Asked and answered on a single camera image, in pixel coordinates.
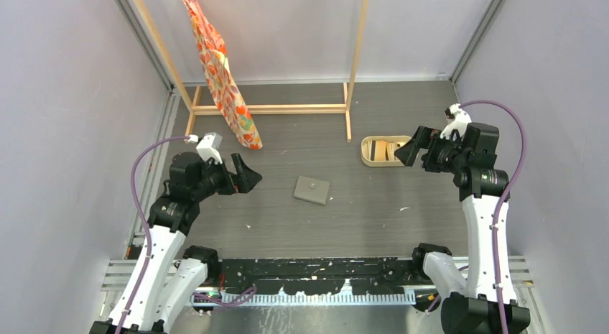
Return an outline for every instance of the white comb-like strip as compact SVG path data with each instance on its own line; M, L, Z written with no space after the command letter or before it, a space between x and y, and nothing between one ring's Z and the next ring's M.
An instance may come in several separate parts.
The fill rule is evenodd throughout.
M225 294L223 302L231 302L237 294ZM294 306L331 306L331 305L414 305L416 303L414 290L405 289L403 294L363 294L354 296L343 292L337 294L315 294L307 296L297 294L257 294L241 307L294 307ZM196 302L195 307L217 307L213 303Z

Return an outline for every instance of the wooden frame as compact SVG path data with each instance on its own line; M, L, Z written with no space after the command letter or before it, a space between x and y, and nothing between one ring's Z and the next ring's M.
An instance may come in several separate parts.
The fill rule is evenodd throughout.
M148 29L148 33L154 46L159 51L159 56L164 62L165 67L169 71L169 74L173 78L174 84L182 100L186 104L186 108L190 112L188 117L188 124L186 126L186 134L191 135L192 129L195 125L196 116L207 116L207 115L220 115L220 111L215 106L200 106L202 86L197 86L195 90L195 96L190 100L190 96L186 92L184 83L177 73L177 69L173 60L169 56L169 52L165 47L165 43L157 30L157 26L152 20L152 16L144 3L144 0L133 0L136 10L142 19L142 22ZM303 114L303 113L342 113L345 114L345 125L347 127L347 142L351 141L351 99L353 97L353 87L355 85L355 74L358 71L358 61L360 57L360 48L363 35L363 28L366 24L366 12L368 11L368 0L362 0L362 6L360 11L360 19L358 25L358 34L355 40L355 51L353 53L353 63L351 65L351 74L349 77L349 84L343 83L343 103L336 104L264 104L264 105L248 105L250 113L253 115L270 115L270 114Z

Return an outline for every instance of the gray floor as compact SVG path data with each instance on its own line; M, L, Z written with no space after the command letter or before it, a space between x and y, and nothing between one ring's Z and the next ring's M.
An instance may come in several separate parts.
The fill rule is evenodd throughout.
M413 307L240 307L199 317L184 311L172 329L174 334L309 334L383 333L442 334L440 311L427 317Z
M249 104L343 99L340 84L240 89ZM456 101L448 82L358 83L351 143L344 115L258 115L259 151L242 147L222 116L198 116L194 134L220 133L223 156L241 153L264 179L247 195L214 195L201 203L184 246L212 247L225 258L409 256L419 242L428 242L466 255L467 228L451 175L420 167L370 168L360 158L366 136L412 135L419 125L443 128L444 108ZM210 96L202 103L212 103ZM184 134L187 118L181 105L174 135ZM171 143L165 178L172 156L193 150ZM294 199L300 175L329 181L332 200L320 206Z

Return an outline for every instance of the wooden tray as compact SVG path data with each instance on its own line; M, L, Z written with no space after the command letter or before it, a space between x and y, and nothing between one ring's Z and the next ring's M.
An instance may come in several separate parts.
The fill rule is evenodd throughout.
M367 136L366 138L364 138L364 140L362 140L361 156L362 156L362 162L364 164L368 165L369 167L401 167L401 166L403 166L403 164L399 161L399 159L395 159L395 157L393 157L393 153L387 153L390 160L372 160L372 158L370 157L371 143L372 143L372 141L375 141L375 140L376 141L385 141L386 145L387 144L392 145L391 147L386 146L386 148L389 148L391 151L393 151L392 147L396 147L396 149L398 148L398 146L395 144L400 144L400 145L406 144L410 140L410 136L407 136L407 135Z

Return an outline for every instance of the gray block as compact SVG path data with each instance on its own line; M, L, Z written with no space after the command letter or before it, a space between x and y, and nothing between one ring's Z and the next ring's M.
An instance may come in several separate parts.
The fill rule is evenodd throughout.
M315 178L299 176L298 181L296 181L294 197L296 199L325 206L325 202L327 200L327 192L329 190L329 182L316 180Z

